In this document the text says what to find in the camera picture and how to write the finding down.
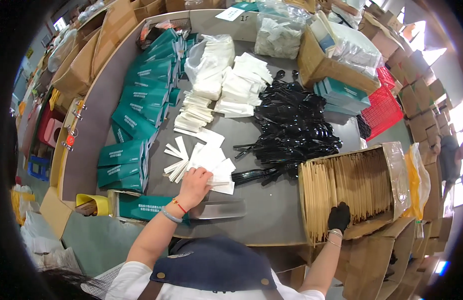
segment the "plastic bag of white packets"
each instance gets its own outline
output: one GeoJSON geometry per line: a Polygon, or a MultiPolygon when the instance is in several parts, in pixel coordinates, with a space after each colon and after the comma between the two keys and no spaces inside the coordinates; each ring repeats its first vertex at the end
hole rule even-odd
{"type": "Polygon", "coordinates": [[[276,0],[256,2],[259,10],[254,52],[294,60],[311,15],[304,9],[276,0]]]}

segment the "bracelet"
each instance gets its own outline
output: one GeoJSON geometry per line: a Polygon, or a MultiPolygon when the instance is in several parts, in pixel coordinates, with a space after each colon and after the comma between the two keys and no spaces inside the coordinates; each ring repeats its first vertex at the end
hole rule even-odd
{"type": "Polygon", "coordinates": [[[333,234],[336,234],[337,236],[339,236],[341,239],[343,239],[343,234],[341,233],[341,231],[338,229],[331,229],[328,231],[328,233],[333,233],[333,234]]]}
{"type": "Polygon", "coordinates": [[[333,243],[332,241],[330,241],[330,239],[329,239],[329,238],[326,238],[326,240],[327,240],[328,242],[332,243],[333,245],[335,245],[335,246],[337,246],[337,247],[340,247],[340,248],[341,248],[341,246],[340,246],[340,245],[333,243]]]}
{"type": "Polygon", "coordinates": [[[170,219],[171,221],[173,221],[175,223],[183,222],[183,219],[177,218],[175,216],[172,216],[170,213],[168,213],[164,206],[161,207],[161,212],[165,215],[165,217],[167,217],[168,219],[170,219]]]}
{"type": "Polygon", "coordinates": [[[183,213],[187,213],[187,211],[186,211],[183,207],[181,207],[181,205],[178,203],[178,201],[176,200],[176,198],[173,198],[172,202],[175,203],[175,204],[178,204],[178,207],[181,208],[181,210],[183,211],[183,213]]]}

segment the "gloved hand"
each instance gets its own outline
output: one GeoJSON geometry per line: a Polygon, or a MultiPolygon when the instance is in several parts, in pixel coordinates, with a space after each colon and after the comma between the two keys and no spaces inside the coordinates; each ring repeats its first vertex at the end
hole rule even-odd
{"type": "Polygon", "coordinates": [[[328,217],[328,229],[339,229],[342,234],[345,234],[345,229],[350,223],[350,207],[340,202],[338,207],[332,207],[330,216],[328,217]]]}

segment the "red plastic crate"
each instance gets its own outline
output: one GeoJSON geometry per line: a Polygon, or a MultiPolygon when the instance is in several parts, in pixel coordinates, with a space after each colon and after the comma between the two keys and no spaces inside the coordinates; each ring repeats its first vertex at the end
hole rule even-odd
{"type": "Polygon", "coordinates": [[[361,111],[363,119],[370,125],[369,141],[403,119],[403,112],[387,87],[382,86],[369,95],[371,106],[361,111]]]}
{"type": "Polygon", "coordinates": [[[392,90],[395,87],[395,80],[393,80],[393,76],[391,76],[390,71],[385,66],[377,68],[376,72],[382,86],[387,87],[388,90],[392,90]]]}

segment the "hand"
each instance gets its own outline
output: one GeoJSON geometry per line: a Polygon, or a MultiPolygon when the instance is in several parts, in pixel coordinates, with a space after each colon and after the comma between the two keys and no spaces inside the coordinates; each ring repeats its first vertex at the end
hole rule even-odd
{"type": "Polygon", "coordinates": [[[339,229],[342,234],[345,234],[345,229],[350,223],[350,207],[340,202],[338,207],[332,207],[330,216],[328,217],[328,229],[339,229]]]}
{"type": "Polygon", "coordinates": [[[204,167],[191,168],[185,173],[181,182],[180,194],[176,200],[186,211],[200,204],[206,193],[210,191],[212,186],[206,183],[212,176],[213,173],[206,171],[204,167]]]}

